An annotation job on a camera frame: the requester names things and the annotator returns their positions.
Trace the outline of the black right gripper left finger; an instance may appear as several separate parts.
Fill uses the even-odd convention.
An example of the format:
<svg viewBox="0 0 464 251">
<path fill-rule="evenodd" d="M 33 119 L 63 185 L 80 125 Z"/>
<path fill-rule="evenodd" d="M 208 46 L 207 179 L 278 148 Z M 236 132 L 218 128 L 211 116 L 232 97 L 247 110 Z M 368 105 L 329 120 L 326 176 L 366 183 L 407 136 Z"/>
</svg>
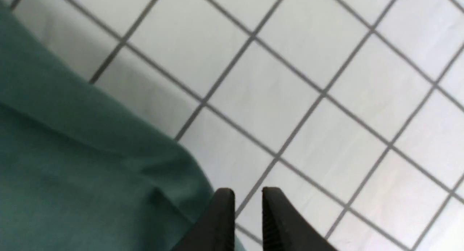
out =
<svg viewBox="0 0 464 251">
<path fill-rule="evenodd" d="M 174 251 L 234 251 L 235 194 L 219 188 L 202 216 L 174 246 Z"/>
</svg>

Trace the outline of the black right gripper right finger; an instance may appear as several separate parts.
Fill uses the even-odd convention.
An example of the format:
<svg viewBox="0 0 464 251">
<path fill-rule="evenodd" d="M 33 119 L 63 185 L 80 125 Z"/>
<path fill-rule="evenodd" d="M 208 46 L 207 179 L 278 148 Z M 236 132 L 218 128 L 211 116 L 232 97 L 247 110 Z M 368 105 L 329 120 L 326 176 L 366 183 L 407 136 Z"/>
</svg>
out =
<svg viewBox="0 0 464 251">
<path fill-rule="evenodd" d="M 335 251 L 278 187 L 262 189 L 264 251 Z"/>
</svg>

